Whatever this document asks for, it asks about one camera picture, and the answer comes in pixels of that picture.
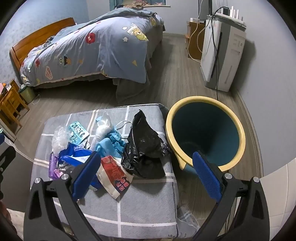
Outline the red snack wrapper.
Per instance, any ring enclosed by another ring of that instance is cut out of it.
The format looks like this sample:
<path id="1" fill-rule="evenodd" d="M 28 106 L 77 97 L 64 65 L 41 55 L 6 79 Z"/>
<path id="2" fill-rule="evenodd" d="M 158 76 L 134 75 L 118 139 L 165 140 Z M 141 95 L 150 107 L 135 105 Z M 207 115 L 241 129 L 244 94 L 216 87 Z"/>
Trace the red snack wrapper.
<path id="1" fill-rule="evenodd" d="M 113 199 L 123 195 L 131 186 L 133 175 L 127 173 L 120 159 L 113 156 L 103 157 L 96 173 L 98 180 Z"/>

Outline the blue foil snack bag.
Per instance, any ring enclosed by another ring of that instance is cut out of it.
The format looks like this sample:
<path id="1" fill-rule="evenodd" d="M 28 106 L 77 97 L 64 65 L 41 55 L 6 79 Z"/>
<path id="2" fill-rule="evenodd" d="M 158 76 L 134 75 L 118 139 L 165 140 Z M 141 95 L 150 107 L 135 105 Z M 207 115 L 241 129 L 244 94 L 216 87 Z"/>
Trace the blue foil snack bag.
<path id="1" fill-rule="evenodd" d="M 75 167 L 80 164 L 84 164 L 92 153 L 92 150 L 85 149 L 73 143 L 68 143 L 67 148 L 61 150 L 58 155 L 58 165 L 61 166 L 62 164 L 69 164 Z M 98 161 L 100 167 L 101 157 L 99 156 L 96 160 Z M 99 190 L 102 188 L 102 184 L 100 183 L 96 173 L 97 171 L 95 172 L 95 176 L 90 185 L 92 186 L 92 189 Z"/>

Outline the purple spray bottle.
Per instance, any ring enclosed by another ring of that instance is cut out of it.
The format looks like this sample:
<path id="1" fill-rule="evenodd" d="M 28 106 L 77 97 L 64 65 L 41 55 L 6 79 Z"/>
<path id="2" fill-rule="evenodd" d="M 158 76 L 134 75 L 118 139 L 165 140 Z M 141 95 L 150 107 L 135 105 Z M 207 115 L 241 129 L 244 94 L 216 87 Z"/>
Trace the purple spray bottle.
<path id="1" fill-rule="evenodd" d="M 52 152 L 49 159 L 49 169 L 48 176 L 50 179 L 55 180 L 60 178 L 63 175 L 63 172 L 58 168 L 58 157 Z"/>

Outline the blue disposable glove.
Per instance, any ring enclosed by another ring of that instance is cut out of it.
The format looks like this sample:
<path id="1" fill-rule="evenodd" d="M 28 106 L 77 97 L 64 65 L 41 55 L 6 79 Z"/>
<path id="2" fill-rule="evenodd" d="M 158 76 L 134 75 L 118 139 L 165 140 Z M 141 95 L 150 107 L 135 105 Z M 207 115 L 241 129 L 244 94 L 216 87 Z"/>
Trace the blue disposable glove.
<path id="1" fill-rule="evenodd" d="M 115 158 L 122 158 L 125 150 L 125 141 L 121 134 L 113 130 L 106 135 L 106 137 L 98 142 L 95 151 L 100 154 L 100 157 L 112 156 Z"/>

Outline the teal pill blister pack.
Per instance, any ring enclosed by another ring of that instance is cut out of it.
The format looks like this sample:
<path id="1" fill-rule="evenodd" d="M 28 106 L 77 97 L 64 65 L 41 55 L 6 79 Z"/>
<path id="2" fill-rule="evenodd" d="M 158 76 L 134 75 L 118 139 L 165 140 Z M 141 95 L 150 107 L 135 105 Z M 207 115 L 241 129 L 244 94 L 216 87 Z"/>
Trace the teal pill blister pack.
<path id="1" fill-rule="evenodd" d="M 75 145 L 81 145 L 89 137 L 89 132 L 78 121 L 68 126 L 69 141 Z"/>

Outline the white tissue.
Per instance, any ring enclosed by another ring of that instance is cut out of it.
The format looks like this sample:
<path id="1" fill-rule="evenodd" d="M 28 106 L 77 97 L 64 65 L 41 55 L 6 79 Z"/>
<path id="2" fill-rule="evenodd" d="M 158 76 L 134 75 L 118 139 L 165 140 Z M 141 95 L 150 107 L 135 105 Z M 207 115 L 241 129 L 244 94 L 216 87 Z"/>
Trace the white tissue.
<path id="1" fill-rule="evenodd" d="M 99 116 L 96 119 L 96 124 L 97 128 L 95 131 L 95 136 L 90 145 L 90 150 L 92 151 L 95 151 L 98 146 L 98 143 L 113 130 L 113 124 L 107 112 L 104 112 L 101 116 Z"/>

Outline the black plastic bag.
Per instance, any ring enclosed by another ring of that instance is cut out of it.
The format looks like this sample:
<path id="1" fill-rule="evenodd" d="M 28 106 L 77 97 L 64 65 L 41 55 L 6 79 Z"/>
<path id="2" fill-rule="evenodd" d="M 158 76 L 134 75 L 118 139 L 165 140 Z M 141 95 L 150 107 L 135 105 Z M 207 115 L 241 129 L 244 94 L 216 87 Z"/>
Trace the black plastic bag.
<path id="1" fill-rule="evenodd" d="M 131 175 L 145 179 L 160 179 L 165 176 L 161 158 L 171 150 L 147 123 L 143 111 L 133 118 L 127 137 L 121 165 Z"/>

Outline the yellow rim teal trash bin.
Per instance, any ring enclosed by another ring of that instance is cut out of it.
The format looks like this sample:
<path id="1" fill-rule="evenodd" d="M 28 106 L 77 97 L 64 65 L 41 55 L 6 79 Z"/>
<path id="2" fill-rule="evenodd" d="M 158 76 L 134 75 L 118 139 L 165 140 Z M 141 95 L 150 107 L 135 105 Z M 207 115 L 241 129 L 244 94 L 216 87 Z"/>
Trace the yellow rim teal trash bin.
<path id="1" fill-rule="evenodd" d="M 228 106 L 210 97 L 190 96 L 177 101 L 168 112 L 165 130 L 184 171 L 193 171 L 196 151 L 222 172 L 235 167 L 245 151 L 241 121 Z"/>

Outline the clear crumpled plastic wrap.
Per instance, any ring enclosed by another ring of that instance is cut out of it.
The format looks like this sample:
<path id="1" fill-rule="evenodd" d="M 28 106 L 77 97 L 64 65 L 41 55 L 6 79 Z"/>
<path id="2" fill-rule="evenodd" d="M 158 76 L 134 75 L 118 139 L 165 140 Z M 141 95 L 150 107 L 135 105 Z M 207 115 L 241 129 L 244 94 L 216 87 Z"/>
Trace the clear crumpled plastic wrap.
<path id="1" fill-rule="evenodd" d="M 69 132 L 65 126 L 58 126 L 52 138 L 52 151 L 57 157 L 58 154 L 67 148 L 69 142 Z"/>

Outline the grey plaid cushion stool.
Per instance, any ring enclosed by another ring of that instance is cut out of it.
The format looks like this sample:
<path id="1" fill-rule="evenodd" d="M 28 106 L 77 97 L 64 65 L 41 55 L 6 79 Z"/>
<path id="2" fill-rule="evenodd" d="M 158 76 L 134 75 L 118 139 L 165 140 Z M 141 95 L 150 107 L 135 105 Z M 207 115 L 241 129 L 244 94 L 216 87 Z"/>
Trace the grey plaid cushion stool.
<path id="1" fill-rule="evenodd" d="M 55 116 L 45 122 L 41 134 L 31 179 L 41 177 L 47 181 L 52 137 L 59 126 L 79 121 L 91 134 L 95 134 L 95 118 L 108 113 L 115 125 L 122 120 L 132 121 L 141 110 L 148 124 L 165 140 L 164 118 L 158 104 L 129 105 L 121 108 L 97 109 L 80 113 Z M 170 156 L 162 159 L 164 178 L 142 179 L 134 177 L 123 196 L 114 199 L 104 189 L 89 190 L 78 203 L 81 211 L 99 234 L 118 238 L 166 238 L 178 234 L 176 207 L 178 187 L 171 167 Z"/>

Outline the grey bed sheet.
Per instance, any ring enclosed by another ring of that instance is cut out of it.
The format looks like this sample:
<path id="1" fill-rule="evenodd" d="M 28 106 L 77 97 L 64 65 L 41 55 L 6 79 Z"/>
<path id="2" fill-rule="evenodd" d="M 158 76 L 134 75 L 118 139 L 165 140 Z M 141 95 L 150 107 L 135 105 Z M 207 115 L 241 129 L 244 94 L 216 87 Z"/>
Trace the grey bed sheet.
<path id="1" fill-rule="evenodd" d="M 126 102 L 149 87 L 147 70 L 163 30 L 164 25 L 132 20 L 122 24 L 99 21 L 63 32 L 59 40 L 32 49 L 21 71 L 23 80 L 36 88 L 76 80 L 111 80 L 117 102 Z"/>

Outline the small green bin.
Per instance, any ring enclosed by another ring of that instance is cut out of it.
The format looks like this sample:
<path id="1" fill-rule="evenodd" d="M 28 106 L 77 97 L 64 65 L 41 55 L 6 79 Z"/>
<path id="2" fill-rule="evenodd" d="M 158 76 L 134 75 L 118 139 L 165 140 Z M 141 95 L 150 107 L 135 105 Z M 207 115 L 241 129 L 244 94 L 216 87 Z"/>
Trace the small green bin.
<path id="1" fill-rule="evenodd" d="M 21 85 L 20 90 L 18 92 L 26 103 L 31 103 L 36 97 L 34 90 L 24 84 Z"/>

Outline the wooden chair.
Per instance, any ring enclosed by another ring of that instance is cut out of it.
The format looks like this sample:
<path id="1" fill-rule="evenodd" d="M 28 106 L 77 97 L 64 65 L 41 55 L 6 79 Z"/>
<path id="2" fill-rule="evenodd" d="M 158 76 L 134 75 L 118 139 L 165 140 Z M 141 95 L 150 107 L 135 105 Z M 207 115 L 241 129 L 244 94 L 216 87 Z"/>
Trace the wooden chair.
<path id="1" fill-rule="evenodd" d="M 20 111 L 30 108 L 19 94 L 20 87 L 12 79 L 8 84 L 1 83 L 3 90 L 1 92 L 1 124 L 4 124 L 13 135 L 22 128 Z"/>

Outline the white air purifier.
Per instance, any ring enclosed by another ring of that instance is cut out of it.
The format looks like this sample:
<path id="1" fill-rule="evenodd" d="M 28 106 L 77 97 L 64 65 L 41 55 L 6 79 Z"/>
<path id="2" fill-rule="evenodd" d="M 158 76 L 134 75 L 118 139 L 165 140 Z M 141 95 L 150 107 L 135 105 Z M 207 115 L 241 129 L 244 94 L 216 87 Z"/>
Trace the white air purifier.
<path id="1" fill-rule="evenodd" d="M 206 21 L 201 73 L 206 87 L 228 92 L 243 53 L 246 28 L 218 16 Z"/>

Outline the blue cartoon duvet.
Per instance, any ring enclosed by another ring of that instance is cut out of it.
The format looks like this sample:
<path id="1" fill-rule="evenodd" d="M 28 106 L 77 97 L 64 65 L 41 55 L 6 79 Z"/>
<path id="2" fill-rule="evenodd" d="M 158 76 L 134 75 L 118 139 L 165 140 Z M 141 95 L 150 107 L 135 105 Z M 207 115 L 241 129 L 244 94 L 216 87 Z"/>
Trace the blue cartoon duvet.
<path id="1" fill-rule="evenodd" d="M 155 12 L 119 8 L 87 23 L 64 28 L 47 44 L 29 52 L 20 68 L 22 82 L 38 86 L 102 74 L 143 84 L 147 33 L 163 26 Z"/>

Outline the wooden bed headboard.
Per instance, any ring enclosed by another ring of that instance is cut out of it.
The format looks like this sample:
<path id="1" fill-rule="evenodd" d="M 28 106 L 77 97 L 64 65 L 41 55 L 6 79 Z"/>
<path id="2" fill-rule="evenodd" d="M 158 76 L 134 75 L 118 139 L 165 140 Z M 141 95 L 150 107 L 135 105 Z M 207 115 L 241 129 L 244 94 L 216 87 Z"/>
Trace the wooden bed headboard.
<path id="1" fill-rule="evenodd" d="M 20 71 L 24 59 L 34 47 L 44 44 L 49 37 L 56 35 L 63 28 L 74 25 L 74 18 L 66 18 L 42 27 L 13 45 L 10 49 L 10 55 L 16 70 Z"/>

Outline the wooden side cabinet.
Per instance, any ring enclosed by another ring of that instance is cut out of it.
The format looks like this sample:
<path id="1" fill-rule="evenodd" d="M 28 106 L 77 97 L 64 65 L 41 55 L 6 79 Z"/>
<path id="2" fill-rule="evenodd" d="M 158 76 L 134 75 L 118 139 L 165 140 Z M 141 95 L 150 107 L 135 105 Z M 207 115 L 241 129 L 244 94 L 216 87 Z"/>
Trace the wooden side cabinet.
<path id="1" fill-rule="evenodd" d="M 204 23 L 187 22 L 185 34 L 188 58 L 200 61 L 204 44 Z"/>

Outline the white router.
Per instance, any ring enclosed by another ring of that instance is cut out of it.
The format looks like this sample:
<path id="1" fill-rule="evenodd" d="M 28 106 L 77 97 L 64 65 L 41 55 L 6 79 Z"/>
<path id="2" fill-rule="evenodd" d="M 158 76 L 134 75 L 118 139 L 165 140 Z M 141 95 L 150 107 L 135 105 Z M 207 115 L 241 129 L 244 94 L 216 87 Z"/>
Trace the white router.
<path id="1" fill-rule="evenodd" d="M 221 9 L 218 9 L 217 11 L 215 11 L 215 16 L 224 18 L 226 20 L 230 20 L 234 23 L 237 23 L 243 27 L 246 28 L 246 24 L 244 21 L 239 20 L 239 10 L 235 11 L 233 6 L 231 8 L 226 7 L 226 6 L 222 6 Z"/>

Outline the black monitor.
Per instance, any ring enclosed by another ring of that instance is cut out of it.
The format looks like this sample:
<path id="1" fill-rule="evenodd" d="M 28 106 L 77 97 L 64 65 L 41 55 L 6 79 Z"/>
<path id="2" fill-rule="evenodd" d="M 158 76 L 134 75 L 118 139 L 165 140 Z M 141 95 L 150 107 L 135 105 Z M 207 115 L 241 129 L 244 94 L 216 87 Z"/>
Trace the black monitor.
<path id="1" fill-rule="evenodd" d="M 198 19 L 200 21 L 205 21 L 208 16 L 212 15 L 212 0 L 200 0 L 198 1 L 198 7 Z"/>

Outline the teal curtain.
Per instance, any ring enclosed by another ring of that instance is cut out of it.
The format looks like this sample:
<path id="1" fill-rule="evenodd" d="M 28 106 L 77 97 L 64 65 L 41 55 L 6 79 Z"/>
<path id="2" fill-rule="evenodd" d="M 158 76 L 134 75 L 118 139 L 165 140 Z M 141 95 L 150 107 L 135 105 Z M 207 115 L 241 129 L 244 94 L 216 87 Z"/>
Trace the teal curtain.
<path id="1" fill-rule="evenodd" d="M 109 0 L 109 8 L 112 11 L 117 8 L 123 8 L 129 3 L 130 3 L 129 0 Z"/>

